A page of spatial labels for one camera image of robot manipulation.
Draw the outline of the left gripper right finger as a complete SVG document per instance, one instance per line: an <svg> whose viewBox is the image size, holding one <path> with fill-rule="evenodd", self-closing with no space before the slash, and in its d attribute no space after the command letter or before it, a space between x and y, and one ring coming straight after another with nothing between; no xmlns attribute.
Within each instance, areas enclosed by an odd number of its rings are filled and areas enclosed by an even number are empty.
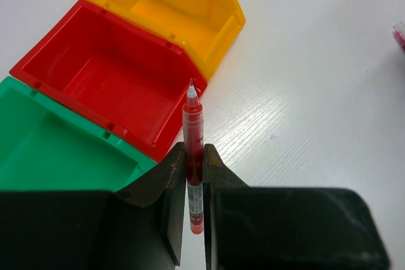
<svg viewBox="0 0 405 270"><path fill-rule="evenodd" d="M204 148L207 269L388 269L368 204L334 187L254 187Z"/></svg>

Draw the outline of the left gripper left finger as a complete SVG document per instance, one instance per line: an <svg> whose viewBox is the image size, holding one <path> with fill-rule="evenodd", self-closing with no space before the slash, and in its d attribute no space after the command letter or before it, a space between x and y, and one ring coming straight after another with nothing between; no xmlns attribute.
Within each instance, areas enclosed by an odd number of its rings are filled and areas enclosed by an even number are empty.
<svg viewBox="0 0 405 270"><path fill-rule="evenodd" d="M117 192L1 192L2 269L174 269L180 264L185 153Z"/></svg>

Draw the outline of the red gel pen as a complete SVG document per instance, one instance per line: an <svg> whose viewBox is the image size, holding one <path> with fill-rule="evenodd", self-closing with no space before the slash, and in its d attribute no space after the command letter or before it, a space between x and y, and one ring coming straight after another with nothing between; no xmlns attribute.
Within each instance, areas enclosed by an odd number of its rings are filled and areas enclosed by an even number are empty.
<svg viewBox="0 0 405 270"><path fill-rule="evenodd" d="M186 102L182 108L183 136L187 173L190 230L198 235L204 230L203 211L203 151L204 118L193 81L187 89Z"/></svg>

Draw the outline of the pink gel pen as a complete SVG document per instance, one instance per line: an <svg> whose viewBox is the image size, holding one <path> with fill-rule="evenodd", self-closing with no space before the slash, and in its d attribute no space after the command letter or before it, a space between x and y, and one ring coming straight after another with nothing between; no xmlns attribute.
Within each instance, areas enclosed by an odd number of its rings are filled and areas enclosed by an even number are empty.
<svg viewBox="0 0 405 270"><path fill-rule="evenodd" d="M392 35L396 40L399 47L405 51L405 35L404 35L405 24L401 21L397 22L392 27Z"/></svg>

